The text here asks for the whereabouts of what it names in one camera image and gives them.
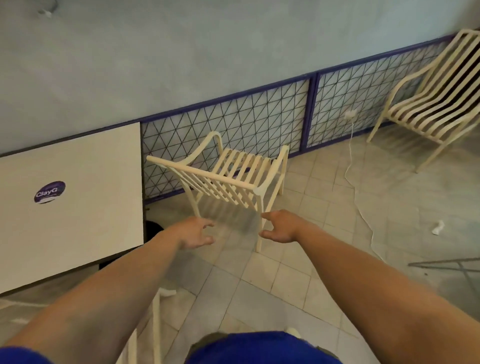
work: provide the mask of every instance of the hand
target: hand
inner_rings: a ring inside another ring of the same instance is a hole
[[[278,243],[297,241],[298,231],[306,223],[300,216],[287,210],[264,212],[262,217],[272,222],[273,230],[262,230],[259,235]]]
[[[167,231],[171,231],[176,235],[180,242],[180,249],[195,249],[215,242],[213,236],[203,235],[203,229],[207,226],[214,226],[214,222],[205,218],[191,216],[170,226]]]

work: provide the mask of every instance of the purple post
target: purple post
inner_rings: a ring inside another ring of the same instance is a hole
[[[320,77],[320,73],[317,72],[312,78],[310,78],[308,83],[307,103],[305,105],[305,115],[303,116],[303,126],[300,139],[300,153],[305,153],[305,150],[307,149],[308,136],[312,125],[313,111],[315,109]]]

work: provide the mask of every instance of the electrical outlet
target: electrical outlet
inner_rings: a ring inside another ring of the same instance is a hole
[[[357,116],[357,109],[355,110],[347,110],[345,111],[345,113],[343,114],[343,117],[347,120],[352,120],[354,117]]]

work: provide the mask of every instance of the metal stand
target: metal stand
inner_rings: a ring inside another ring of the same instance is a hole
[[[444,270],[457,270],[463,273],[465,279],[468,282],[468,285],[472,289],[472,291],[476,294],[477,298],[480,300],[480,293],[475,289],[473,282],[468,275],[468,272],[477,272],[480,273],[478,269],[467,269],[463,266],[462,263],[465,262],[478,262],[480,261],[480,257],[478,258],[461,258],[461,259],[450,259],[450,260],[433,260],[430,262],[417,262],[417,263],[410,263],[409,267],[416,267],[416,268],[424,268],[424,269],[444,269]],[[430,264],[445,264],[445,263],[457,263],[458,268],[451,268],[451,267],[438,267],[438,266],[431,266]]]

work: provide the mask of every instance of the person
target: person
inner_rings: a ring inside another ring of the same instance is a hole
[[[332,298],[382,363],[478,363],[480,324],[423,285],[286,210],[263,213],[260,236],[297,241]],[[0,349],[0,363],[115,363],[179,249],[212,244],[210,220],[157,234],[45,308]],[[224,335],[193,345],[186,363],[339,363],[284,332]]]

